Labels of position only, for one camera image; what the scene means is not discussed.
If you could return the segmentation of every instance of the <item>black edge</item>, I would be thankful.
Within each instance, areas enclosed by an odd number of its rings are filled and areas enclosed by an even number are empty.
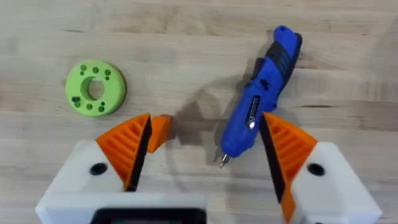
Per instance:
[[[276,156],[274,142],[271,138],[271,132],[269,131],[266,118],[263,114],[261,115],[259,129],[267,153],[269,169],[271,170],[271,177],[274,183],[276,197],[280,203],[285,191],[285,182],[283,180],[282,171],[280,170],[280,165]]]
[[[181,224],[206,224],[206,211],[200,208],[101,208],[91,224],[111,224],[114,221],[165,220]]]
[[[147,154],[149,138],[152,135],[152,128],[150,117],[146,122],[144,131],[142,133],[141,141],[139,143],[136,161],[131,171],[130,183],[126,189],[128,192],[135,192],[137,190],[139,177],[141,175],[142,166],[144,165],[145,156]]]

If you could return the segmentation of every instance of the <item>electric screwdriver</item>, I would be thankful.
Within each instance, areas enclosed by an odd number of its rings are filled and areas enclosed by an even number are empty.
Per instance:
[[[262,112],[271,112],[292,75],[300,53],[302,37],[286,26],[274,30],[274,42],[264,57],[256,60],[251,81],[245,84],[221,138],[224,153],[220,168],[231,157],[238,157],[253,147]]]

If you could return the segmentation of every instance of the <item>black screw hole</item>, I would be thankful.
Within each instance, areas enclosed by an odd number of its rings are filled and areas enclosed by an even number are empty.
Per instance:
[[[80,101],[80,97],[79,96],[74,96],[72,97],[72,102],[79,102]]]
[[[105,171],[107,169],[108,169],[108,166],[105,163],[99,162],[97,164],[94,164],[90,168],[90,174],[91,175],[101,175],[101,174],[105,173]]]
[[[316,163],[311,163],[307,166],[308,171],[317,176],[323,176],[325,175],[325,168],[323,166],[316,164]]]

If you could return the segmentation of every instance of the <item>wood grain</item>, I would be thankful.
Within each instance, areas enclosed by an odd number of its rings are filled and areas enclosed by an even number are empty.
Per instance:
[[[280,24],[304,43],[275,113],[339,145],[383,210],[379,223],[398,223],[397,1],[0,5],[1,223],[38,223],[34,206],[75,143],[145,112],[175,116],[176,138],[147,156],[140,191],[207,194],[210,223],[279,223],[259,139],[223,170],[215,152],[244,77]],[[115,114],[85,118],[65,101],[66,75],[86,58],[126,77]]]

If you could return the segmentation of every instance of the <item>black strip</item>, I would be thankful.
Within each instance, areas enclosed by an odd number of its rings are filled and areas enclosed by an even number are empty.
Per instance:
[[[297,38],[297,44],[292,58],[289,57],[287,51],[278,41],[272,43],[272,45],[270,46],[270,48],[266,53],[266,56],[268,56],[272,60],[272,62],[277,67],[280,75],[282,75],[282,78],[284,79],[284,84],[280,89],[278,96],[285,88],[287,82],[292,76],[293,69],[296,66],[297,59],[299,58],[303,38],[300,34],[296,33],[295,35]]]
[[[262,65],[266,62],[265,58],[257,58],[256,63],[254,64],[253,74],[251,75],[251,79],[255,80],[257,75],[259,74]]]
[[[150,124],[150,117],[148,117],[144,131],[142,132],[142,137],[139,143],[136,161],[131,171],[130,183],[126,189],[126,191],[128,192],[135,192],[137,190],[138,181],[141,175],[142,166],[144,165],[145,156],[147,154],[148,142],[151,134],[152,134],[152,128]]]
[[[250,127],[250,124],[253,123],[256,118],[257,109],[259,107],[260,99],[261,99],[260,96],[254,96],[251,99],[250,108],[248,110],[248,114],[246,115],[246,126],[248,127],[248,129],[253,128],[253,127]]]
[[[206,212],[199,208],[102,208],[95,212],[91,224],[115,221],[163,220],[181,224],[206,224]]]
[[[263,114],[261,115],[259,129],[262,141],[264,142],[264,146],[266,147],[268,164],[269,169],[271,170],[271,177],[274,183],[276,197],[278,198],[278,202],[280,203],[285,191],[285,182],[283,180],[282,171],[280,170],[280,165],[276,156],[274,142],[272,141],[271,133],[269,131],[266,118]]]

